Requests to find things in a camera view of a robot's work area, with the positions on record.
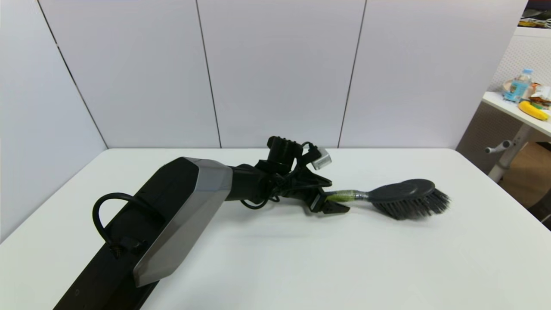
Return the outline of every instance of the desk leg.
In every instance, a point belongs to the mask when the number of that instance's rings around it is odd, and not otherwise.
[[[501,155],[501,158],[499,158],[498,162],[495,164],[495,166],[491,169],[490,173],[488,173],[488,176],[490,179],[492,179],[494,182],[499,182],[501,180],[501,177],[509,170],[509,166],[511,165],[511,162],[513,159],[515,159],[515,156],[518,154],[518,152],[522,149],[522,147],[528,142],[528,138],[530,138],[530,132],[532,128],[526,124],[522,124],[520,129],[518,130],[515,138],[513,139],[513,145],[506,149],[503,155]]]

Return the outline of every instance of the brush handle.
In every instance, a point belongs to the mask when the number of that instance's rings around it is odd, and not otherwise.
[[[360,190],[337,190],[337,191],[328,191],[327,200],[335,202],[349,202],[349,201],[369,201],[369,195]]]

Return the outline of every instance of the brush bristles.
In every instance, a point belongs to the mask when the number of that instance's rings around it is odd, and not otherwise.
[[[428,196],[422,198],[373,205],[396,220],[413,220],[431,216],[432,214],[443,213],[449,204],[450,198],[438,189],[435,189]]]

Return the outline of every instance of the snack package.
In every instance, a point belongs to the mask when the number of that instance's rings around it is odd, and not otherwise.
[[[530,96],[530,100],[534,103],[541,104],[543,106],[551,105],[551,87],[537,85],[534,93]]]

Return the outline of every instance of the floor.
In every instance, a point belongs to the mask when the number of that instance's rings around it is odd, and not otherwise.
[[[535,142],[526,144],[499,185],[539,220],[547,218],[544,225],[551,229],[550,204],[533,207],[551,189],[550,150]]]

